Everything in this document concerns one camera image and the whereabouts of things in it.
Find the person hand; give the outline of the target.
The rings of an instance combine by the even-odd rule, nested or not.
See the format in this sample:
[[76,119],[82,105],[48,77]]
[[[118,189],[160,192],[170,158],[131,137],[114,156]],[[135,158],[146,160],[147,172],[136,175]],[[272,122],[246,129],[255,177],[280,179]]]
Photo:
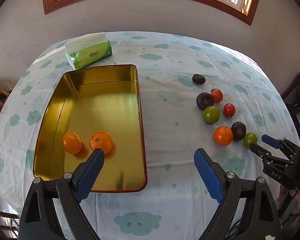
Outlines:
[[[289,190],[285,188],[284,186],[280,186],[280,194],[279,197],[276,199],[278,207],[281,207],[287,194],[290,194],[290,196],[294,196],[296,194],[297,189]],[[283,229],[282,231],[285,232],[287,235],[294,235],[297,230],[300,228],[300,191],[296,194],[294,197],[296,199],[296,205],[292,209],[289,217],[287,220],[283,222]]]

